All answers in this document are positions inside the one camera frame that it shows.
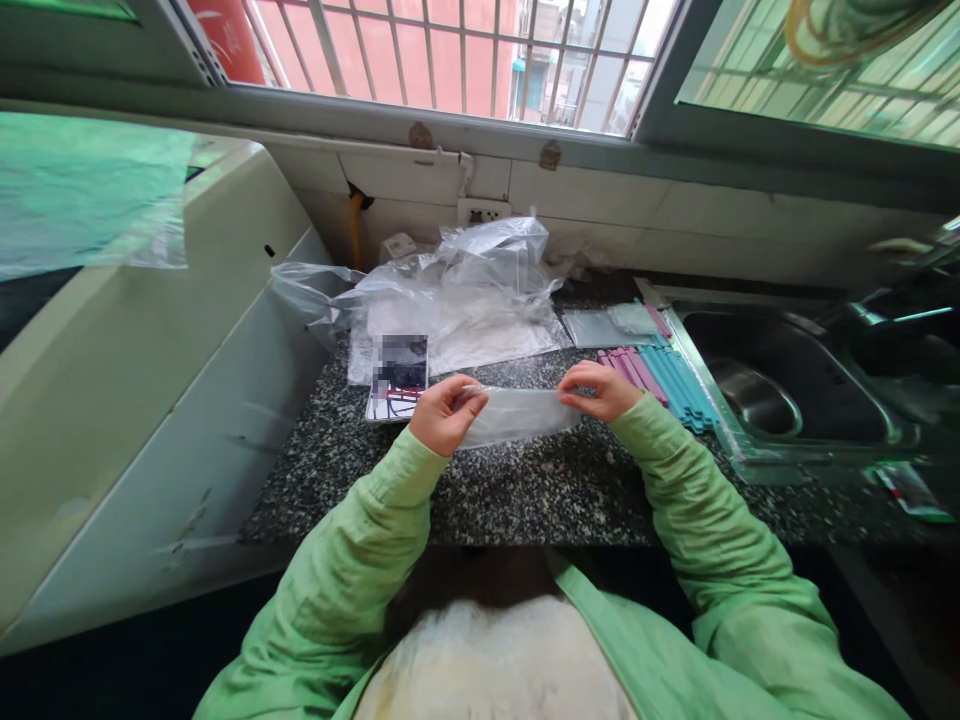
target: person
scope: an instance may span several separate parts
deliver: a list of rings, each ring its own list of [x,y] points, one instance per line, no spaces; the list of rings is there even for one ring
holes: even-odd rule
[[[457,600],[384,648],[388,604],[427,544],[431,492],[487,400],[454,411],[456,398],[477,384],[460,375],[424,393],[303,541],[196,718],[907,717],[844,663],[817,588],[710,453],[652,395],[589,361],[560,399],[607,423],[643,471],[695,643],[550,554],[552,592],[511,607]]]

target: granite countertop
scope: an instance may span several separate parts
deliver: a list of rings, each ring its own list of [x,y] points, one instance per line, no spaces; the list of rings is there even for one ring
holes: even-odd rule
[[[602,276],[554,296],[557,307],[629,300],[629,273]],[[595,350],[570,348],[462,372],[488,385],[554,388],[566,370]],[[320,373],[313,395],[241,529],[249,543],[301,540],[370,472],[402,425],[370,426],[368,390],[346,384],[343,343]],[[724,475],[786,544],[917,544],[952,540],[956,530],[906,515],[889,491],[860,485],[746,485],[712,434],[697,438]],[[953,484],[931,484],[960,516]],[[658,545],[643,476],[613,433],[584,418],[549,437],[460,450],[433,495],[430,540],[459,545]]]

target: electrical outlet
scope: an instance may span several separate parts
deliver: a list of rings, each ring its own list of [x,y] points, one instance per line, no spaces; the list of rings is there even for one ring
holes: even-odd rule
[[[470,227],[510,217],[513,207],[499,200],[481,200],[480,198],[460,198],[457,200],[457,225]]]

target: green jacket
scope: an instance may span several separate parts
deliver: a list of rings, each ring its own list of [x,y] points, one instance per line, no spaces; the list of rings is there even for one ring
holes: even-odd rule
[[[907,717],[844,664],[816,586],[793,574],[710,453],[652,395],[611,428],[643,470],[657,533],[697,612],[696,645],[573,566],[555,578],[641,720]],[[196,718],[353,716],[383,657],[387,603],[426,546],[430,494],[448,462],[400,434],[303,541]]]

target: green sleeve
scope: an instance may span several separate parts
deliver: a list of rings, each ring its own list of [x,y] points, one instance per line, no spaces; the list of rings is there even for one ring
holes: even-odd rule
[[[906,718],[840,656],[816,586],[793,574],[710,452],[649,393],[611,424],[643,470],[657,534],[697,613],[708,655],[798,714]]]
[[[300,545],[196,719],[333,715],[381,650],[387,603],[426,546],[448,462],[400,434]]]

